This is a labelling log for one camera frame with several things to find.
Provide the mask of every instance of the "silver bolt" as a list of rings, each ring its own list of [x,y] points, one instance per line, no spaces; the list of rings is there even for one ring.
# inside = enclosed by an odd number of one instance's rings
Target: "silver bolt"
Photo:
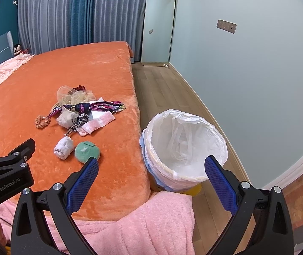
[[[274,192],[276,192],[276,193],[281,193],[281,188],[278,187],[278,186],[275,186],[275,187],[274,187]]]
[[[59,190],[62,188],[62,184],[61,183],[56,183],[54,186],[53,186],[53,189],[54,190]]]
[[[30,189],[29,189],[29,188],[25,188],[25,189],[22,191],[23,194],[28,194],[29,192],[30,192]]]
[[[244,181],[241,183],[241,187],[243,187],[244,189],[249,189],[251,185],[247,181]]]

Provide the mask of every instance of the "trash bin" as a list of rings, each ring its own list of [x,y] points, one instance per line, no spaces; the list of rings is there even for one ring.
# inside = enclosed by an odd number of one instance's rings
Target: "trash bin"
[[[178,110],[157,114],[143,131],[140,145],[147,169],[167,191],[185,191],[208,180],[205,159],[223,166],[226,141],[205,119]]]

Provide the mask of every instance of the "green round sponge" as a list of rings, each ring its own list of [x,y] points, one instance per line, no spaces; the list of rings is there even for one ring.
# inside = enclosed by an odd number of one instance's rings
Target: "green round sponge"
[[[100,158],[100,149],[92,142],[81,142],[75,148],[75,157],[78,161],[85,164],[90,157]]]

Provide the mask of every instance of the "mirror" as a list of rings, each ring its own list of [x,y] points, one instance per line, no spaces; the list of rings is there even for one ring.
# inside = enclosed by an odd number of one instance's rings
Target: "mirror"
[[[169,63],[175,0],[147,0],[144,17],[142,65],[166,66]]]

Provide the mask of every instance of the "blue gripper pad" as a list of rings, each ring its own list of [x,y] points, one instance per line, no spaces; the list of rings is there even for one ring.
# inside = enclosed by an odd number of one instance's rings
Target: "blue gripper pad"
[[[88,166],[84,169],[82,174],[68,192],[66,198],[66,210],[69,215],[77,212],[80,209],[90,187],[97,177],[97,174],[98,162],[96,158],[94,158],[88,163]]]
[[[206,174],[224,209],[231,212],[232,215],[235,215],[238,210],[236,193],[217,164],[219,163],[216,160],[214,161],[210,156],[208,156],[205,160]]]

